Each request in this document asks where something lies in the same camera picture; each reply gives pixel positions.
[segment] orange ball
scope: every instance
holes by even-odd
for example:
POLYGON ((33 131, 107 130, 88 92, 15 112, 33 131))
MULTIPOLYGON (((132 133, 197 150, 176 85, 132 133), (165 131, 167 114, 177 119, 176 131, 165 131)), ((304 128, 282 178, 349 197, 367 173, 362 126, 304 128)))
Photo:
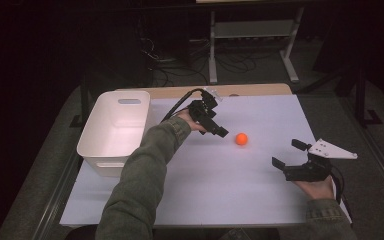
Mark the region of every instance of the orange ball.
POLYGON ((235 142, 238 145, 245 145, 248 142, 248 136, 245 133, 239 133, 236 135, 235 142))

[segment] gray sleeve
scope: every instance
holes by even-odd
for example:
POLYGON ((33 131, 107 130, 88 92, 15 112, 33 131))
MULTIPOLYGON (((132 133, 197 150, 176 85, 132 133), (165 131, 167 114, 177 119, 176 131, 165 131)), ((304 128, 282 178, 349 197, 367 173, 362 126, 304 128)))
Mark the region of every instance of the gray sleeve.
POLYGON ((105 205, 96 239, 152 239, 166 164, 190 132, 188 123, 179 117, 148 130, 127 160, 120 182, 105 205))
POLYGON ((306 218, 312 240, 357 239, 347 216, 333 199, 309 201, 306 218))

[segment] hand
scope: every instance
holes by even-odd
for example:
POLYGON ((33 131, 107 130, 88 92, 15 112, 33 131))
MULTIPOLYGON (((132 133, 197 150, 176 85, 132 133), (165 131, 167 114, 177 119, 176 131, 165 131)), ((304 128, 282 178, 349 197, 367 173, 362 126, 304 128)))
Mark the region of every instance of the hand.
POLYGON ((189 115, 189 109, 182 110, 176 114, 179 118, 185 120, 189 126, 191 127, 192 131, 201 131, 206 132, 207 130, 199 123, 196 123, 192 120, 192 117, 189 115))
POLYGON ((310 199, 335 199, 333 194, 332 177, 328 176, 324 181, 320 182, 294 182, 303 190, 310 199))

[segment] white plastic basket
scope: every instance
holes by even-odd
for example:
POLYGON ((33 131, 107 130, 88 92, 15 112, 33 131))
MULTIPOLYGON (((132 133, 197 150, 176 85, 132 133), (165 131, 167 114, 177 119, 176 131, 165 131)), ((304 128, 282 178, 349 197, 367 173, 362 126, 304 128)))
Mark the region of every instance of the white plastic basket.
POLYGON ((155 124, 148 92, 103 93, 86 122, 77 153, 99 175, 119 177, 127 158, 155 124))

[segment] human arm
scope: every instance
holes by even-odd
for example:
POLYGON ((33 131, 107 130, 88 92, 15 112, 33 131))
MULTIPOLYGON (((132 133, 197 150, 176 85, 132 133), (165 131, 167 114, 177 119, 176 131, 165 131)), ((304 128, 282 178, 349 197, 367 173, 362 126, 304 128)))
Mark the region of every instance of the human arm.
POLYGON ((294 182, 310 198, 307 225, 311 239, 357 239, 347 216, 335 200, 331 176, 320 182, 294 182))
POLYGON ((151 239, 166 165, 191 130, 205 130, 181 111, 148 130, 127 160, 98 225, 96 239, 151 239))

